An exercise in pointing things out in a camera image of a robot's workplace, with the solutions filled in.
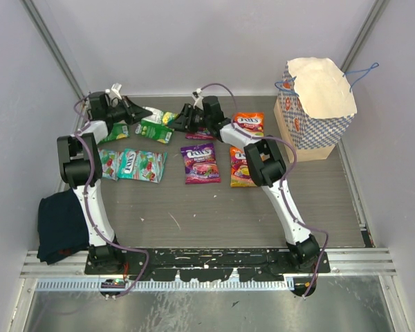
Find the purple snack packet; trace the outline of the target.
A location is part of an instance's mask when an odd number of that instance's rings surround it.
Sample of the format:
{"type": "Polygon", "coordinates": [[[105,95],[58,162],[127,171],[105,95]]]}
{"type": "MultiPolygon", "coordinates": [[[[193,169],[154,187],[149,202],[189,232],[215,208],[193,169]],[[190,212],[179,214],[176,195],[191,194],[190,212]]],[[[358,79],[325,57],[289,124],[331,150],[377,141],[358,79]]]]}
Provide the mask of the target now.
{"type": "Polygon", "coordinates": [[[214,140],[215,137],[211,135],[208,129],[201,128],[197,132],[194,133],[186,133],[186,139],[190,140],[214,140]]]}
{"type": "Polygon", "coordinates": [[[185,166],[185,184],[220,183],[213,143],[180,148],[185,166]]]}

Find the green snack packet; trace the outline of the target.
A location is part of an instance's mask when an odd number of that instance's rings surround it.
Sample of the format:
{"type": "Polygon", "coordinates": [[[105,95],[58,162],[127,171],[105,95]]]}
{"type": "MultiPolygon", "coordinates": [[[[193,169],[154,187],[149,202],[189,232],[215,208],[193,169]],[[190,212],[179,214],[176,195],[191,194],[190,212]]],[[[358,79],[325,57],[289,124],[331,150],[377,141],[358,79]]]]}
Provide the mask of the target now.
{"type": "Polygon", "coordinates": [[[168,144],[174,132],[169,126],[178,115],[153,107],[144,107],[144,109],[151,111],[151,115],[140,121],[135,129],[135,134],[163,144],[168,144]]]}
{"type": "Polygon", "coordinates": [[[106,138],[103,138],[99,142],[99,145],[107,143],[107,142],[113,142],[116,140],[128,138],[129,136],[130,136],[129,126],[124,123],[116,123],[113,125],[113,128],[111,132],[108,134],[108,136],[106,138]]]}

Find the teal mint candy packet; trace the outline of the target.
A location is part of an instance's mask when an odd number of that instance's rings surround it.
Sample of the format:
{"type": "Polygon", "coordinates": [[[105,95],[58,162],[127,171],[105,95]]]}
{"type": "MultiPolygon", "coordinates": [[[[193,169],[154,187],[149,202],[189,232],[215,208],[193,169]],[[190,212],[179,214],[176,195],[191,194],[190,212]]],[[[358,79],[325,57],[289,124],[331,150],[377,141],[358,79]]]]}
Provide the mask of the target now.
{"type": "Polygon", "coordinates": [[[167,153],[125,149],[119,157],[118,178],[159,183],[167,153]]]}
{"type": "Polygon", "coordinates": [[[102,164],[102,177],[117,181],[118,170],[121,161],[121,153],[108,149],[98,149],[98,152],[102,164]]]}

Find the orange snack packet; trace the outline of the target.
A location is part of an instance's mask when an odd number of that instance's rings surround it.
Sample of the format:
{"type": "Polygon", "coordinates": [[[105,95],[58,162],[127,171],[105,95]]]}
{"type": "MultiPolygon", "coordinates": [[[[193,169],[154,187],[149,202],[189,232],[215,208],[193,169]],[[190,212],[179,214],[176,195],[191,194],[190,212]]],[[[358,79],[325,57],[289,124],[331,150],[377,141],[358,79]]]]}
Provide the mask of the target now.
{"type": "Polygon", "coordinates": [[[246,132],[251,136],[264,136],[263,113],[235,113],[232,123],[234,128],[241,132],[246,132]]]}

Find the orange Fox's candy packet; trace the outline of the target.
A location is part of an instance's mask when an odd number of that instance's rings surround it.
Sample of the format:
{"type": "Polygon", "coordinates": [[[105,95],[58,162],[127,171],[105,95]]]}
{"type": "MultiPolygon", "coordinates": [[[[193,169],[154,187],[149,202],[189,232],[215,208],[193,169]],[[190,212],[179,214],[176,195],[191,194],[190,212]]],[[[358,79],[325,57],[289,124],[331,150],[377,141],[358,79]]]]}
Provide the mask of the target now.
{"type": "Polygon", "coordinates": [[[250,177],[244,151],[236,147],[230,148],[230,166],[230,187],[256,187],[250,177]]]}

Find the checkered paper bag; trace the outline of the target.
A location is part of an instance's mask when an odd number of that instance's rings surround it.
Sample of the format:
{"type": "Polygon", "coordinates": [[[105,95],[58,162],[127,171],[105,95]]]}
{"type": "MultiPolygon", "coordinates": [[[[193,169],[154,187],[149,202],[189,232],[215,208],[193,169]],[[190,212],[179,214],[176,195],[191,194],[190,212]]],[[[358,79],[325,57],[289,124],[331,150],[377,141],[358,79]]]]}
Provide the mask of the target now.
{"type": "Polygon", "coordinates": [[[344,73],[329,58],[300,57],[287,61],[275,86],[274,113],[297,161],[328,158],[357,114],[344,73]]]}

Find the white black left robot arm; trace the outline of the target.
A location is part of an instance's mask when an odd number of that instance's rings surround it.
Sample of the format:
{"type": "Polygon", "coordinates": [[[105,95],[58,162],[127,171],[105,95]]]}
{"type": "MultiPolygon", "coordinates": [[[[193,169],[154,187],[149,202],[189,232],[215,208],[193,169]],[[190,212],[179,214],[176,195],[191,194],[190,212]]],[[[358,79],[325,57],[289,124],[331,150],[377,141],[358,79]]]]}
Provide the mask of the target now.
{"type": "Polygon", "coordinates": [[[152,114],[129,98],[99,91],[79,99],[73,106],[84,123],[69,136],[57,139],[59,172],[62,180],[76,195],[89,236],[87,264],[90,267],[119,273],[125,265],[127,248],[117,242],[111,227],[101,193],[103,175],[98,143],[112,131],[114,124],[139,123],[152,114]]]}

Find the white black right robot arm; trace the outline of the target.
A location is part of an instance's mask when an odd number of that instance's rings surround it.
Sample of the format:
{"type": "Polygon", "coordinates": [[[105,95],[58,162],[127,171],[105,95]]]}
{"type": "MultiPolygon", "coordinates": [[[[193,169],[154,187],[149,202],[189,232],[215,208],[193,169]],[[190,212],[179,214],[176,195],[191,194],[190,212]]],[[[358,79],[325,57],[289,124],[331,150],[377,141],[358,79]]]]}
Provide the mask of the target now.
{"type": "Polygon", "coordinates": [[[218,97],[196,93],[193,104],[185,104],[171,123],[177,131],[192,133],[206,128],[220,142],[242,150],[250,177],[272,203],[282,225],[292,269],[303,273],[318,268],[322,250],[293,201],[288,188],[288,170],[277,145],[282,140],[273,136],[256,136],[224,116],[218,97]]]}

